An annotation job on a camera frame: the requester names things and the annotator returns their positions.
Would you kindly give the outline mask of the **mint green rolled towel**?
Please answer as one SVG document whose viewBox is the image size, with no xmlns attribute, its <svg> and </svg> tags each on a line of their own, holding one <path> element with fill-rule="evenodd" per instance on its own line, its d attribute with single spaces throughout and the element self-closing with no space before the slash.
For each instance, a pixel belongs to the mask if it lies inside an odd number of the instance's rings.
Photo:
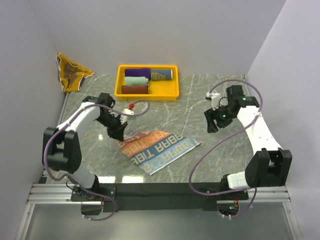
<svg viewBox="0 0 320 240">
<path fill-rule="evenodd" d="M 126 86 L 149 86 L 149 79 L 145 76 L 125 76 Z"/>
</svg>

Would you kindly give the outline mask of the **blue lettered rolled towel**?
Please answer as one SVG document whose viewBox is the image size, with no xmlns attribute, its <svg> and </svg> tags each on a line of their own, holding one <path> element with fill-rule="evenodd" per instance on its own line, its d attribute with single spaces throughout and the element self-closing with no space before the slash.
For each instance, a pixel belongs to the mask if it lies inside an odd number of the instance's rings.
<svg viewBox="0 0 320 240">
<path fill-rule="evenodd" d="M 153 81 L 172 80 L 173 71 L 171 69 L 151 69 L 150 79 Z"/>
</svg>

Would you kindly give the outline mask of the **crumpled yellow brown towel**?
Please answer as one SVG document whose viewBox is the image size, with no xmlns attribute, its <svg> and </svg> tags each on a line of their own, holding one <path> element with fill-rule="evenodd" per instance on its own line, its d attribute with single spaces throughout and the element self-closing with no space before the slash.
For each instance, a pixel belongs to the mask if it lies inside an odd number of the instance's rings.
<svg viewBox="0 0 320 240">
<path fill-rule="evenodd" d="M 92 70 L 70 60 L 62 53 L 56 55 L 56 63 L 58 79 L 64 93 L 79 92 L 82 81 L 95 74 Z"/>
</svg>

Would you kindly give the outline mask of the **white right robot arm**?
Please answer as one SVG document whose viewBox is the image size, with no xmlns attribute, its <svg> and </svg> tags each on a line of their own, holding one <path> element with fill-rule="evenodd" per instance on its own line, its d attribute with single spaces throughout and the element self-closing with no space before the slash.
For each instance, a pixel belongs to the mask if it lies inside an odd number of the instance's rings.
<svg viewBox="0 0 320 240">
<path fill-rule="evenodd" d="M 220 181 L 220 195 L 230 200 L 238 189 L 282 187 L 286 184 L 292 163 L 292 153 L 284 150 L 270 132 L 254 96 L 246 96 L 241 85 L 226 89 L 227 104 L 221 105 L 221 95 L 207 92 L 212 107 L 205 111 L 207 132 L 216 133 L 238 119 L 245 127 L 253 157 L 244 171 L 226 174 Z"/>
</svg>

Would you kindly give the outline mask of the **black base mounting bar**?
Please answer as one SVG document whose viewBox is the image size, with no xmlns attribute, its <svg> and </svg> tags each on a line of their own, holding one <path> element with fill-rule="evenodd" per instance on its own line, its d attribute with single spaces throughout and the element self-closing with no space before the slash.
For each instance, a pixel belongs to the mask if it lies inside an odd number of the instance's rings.
<svg viewBox="0 0 320 240">
<path fill-rule="evenodd" d="M 221 192 L 219 182 L 196 182 L 195 189 L 203 193 Z M 118 211 L 142 210 L 193 210 L 217 211 L 218 201 L 248 200 L 248 193 L 232 192 L 217 196 L 194 193 L 189 184 L 181 183 L 100 183 L 100 194 L 111 197 Z M 102 198 L 73 187 L 71 202 L 98 202 Z"/>
</svg>

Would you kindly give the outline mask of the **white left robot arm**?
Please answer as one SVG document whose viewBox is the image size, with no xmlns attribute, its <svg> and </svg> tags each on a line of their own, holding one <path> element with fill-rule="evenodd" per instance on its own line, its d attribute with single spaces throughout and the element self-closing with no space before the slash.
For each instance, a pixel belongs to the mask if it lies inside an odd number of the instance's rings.
<svg viewBox="0 0 320 240">
<path fill-rule="evenodd" d="M 87 96 L 78 110 L 57 127 L 48 127 L 43 133 L 42 163 L 46 170 L 63 172 L 76 184 L 83 187 L 82 194 L 89 201 L 100 197 L 99 179 L 82 164 L 80 135 L 94 121 L 107 128 L 110 138 L 124 141 L 127 126 L 125 117 L 112 112 L 116 101 L 108 94 Z"/>
</svg>

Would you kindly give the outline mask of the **aluminium frame rail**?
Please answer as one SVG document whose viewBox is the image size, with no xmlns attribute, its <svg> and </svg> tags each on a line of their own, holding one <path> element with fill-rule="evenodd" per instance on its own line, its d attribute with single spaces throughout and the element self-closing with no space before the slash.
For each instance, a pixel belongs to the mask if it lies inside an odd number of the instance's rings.
<svg viewBox="0 0 320 240">
<path fill-rule="evenodd" d="M 71 201 L 72 190 L 64 184 L 33 184 L 27 204 L 76 204 Z M 285 186 L 262 187 L 257 190 L 255 203 L 290 202 L 291 198 Z"/>
</svg>

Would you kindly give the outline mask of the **purple rolled towel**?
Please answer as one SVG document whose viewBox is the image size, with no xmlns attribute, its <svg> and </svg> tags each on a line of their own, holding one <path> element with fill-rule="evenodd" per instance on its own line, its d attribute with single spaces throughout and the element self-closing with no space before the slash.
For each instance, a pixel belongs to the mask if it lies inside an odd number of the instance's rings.
<svg viewBox="0 0 320 240">
<path fill-rule="evenodd" d="M 150 68 L 126 68 L 124 70 L 126 77 L 145 77 L 150 79 L 151 69 Z"/>
</svg>

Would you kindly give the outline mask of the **yellow plastic tray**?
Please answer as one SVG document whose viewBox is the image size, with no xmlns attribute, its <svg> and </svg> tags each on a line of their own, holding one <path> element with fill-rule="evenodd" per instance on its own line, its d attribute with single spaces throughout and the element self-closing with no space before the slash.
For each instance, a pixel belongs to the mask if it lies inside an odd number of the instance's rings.
<svg viewBox="0 0 320 240">
<path fill-rule="evenodd" d="M 180 94 L 178 67 L 122 64 L 114 94 L 119 100 L 175 101 Z"/>
</svg>

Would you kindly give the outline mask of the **brown rolled towel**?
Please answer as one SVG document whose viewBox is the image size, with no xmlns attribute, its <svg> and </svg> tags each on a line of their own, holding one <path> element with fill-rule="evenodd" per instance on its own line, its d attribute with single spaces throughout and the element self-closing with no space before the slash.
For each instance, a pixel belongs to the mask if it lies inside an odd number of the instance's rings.
<svg viewBox="0 0 320 240">
<path fill-rule="evenodd" d="M 121 93 L 124 95 L 147 95 L 149 87 L 147 85 L 122 85 Z"/>
</svg>

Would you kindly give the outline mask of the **striped rabbit print towel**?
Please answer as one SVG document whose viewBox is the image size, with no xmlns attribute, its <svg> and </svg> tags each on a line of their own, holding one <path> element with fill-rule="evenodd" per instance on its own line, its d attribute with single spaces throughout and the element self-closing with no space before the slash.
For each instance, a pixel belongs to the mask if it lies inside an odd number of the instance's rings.
<svg viewBox="0 0 320 240">
<path fill-rule="evenodd" d="M 117 141 L 131 163 L 153 175 L 202 144 L 201 141 L 161 130 L 141 131 Z"/>
</svg>

